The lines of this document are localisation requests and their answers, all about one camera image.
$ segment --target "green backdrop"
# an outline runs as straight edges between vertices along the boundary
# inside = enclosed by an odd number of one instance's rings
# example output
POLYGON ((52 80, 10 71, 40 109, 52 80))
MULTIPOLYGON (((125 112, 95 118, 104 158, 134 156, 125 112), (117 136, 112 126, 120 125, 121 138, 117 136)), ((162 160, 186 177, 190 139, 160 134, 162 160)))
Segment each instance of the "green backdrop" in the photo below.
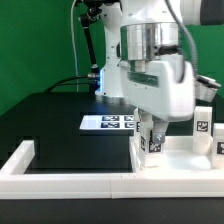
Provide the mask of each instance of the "green backdrop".
MULTIPOLYGON (((27 95, 42 92, 56 81, 75 75, 70 33, 73 0, 0 1, 0 114, 27 95)), ((90 62, 75 9, 75 37, 79 74, 89 72, 90 62)), ((224 84, 224 27, 189 27, 199 52, 199 72, 224 84)), ((102 23, 91 26, 98 64, 105 61, 102 23)), ((76 87, 57 91, 76 91, 76 87)))

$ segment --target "black table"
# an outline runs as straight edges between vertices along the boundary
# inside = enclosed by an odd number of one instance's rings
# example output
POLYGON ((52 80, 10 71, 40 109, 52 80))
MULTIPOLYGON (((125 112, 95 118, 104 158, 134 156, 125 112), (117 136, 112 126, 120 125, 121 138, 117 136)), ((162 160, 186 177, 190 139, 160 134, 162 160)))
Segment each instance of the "black table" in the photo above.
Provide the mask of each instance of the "black table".
MULTIPOLYGON (((224 100, 211 104, 224 122, 224 100)), ((128 115, 134 107, 96 102, 88 93, 32 94, 0 117, 0 167, 26 139, 36 156, 26 173, 132 172, 133 131, 80 131, 84 115, 128 115)), ((192 134, 192 120, 168 135, 192 134)), ((1 200, 0 223, 223 223, 224 199, 1 200)))

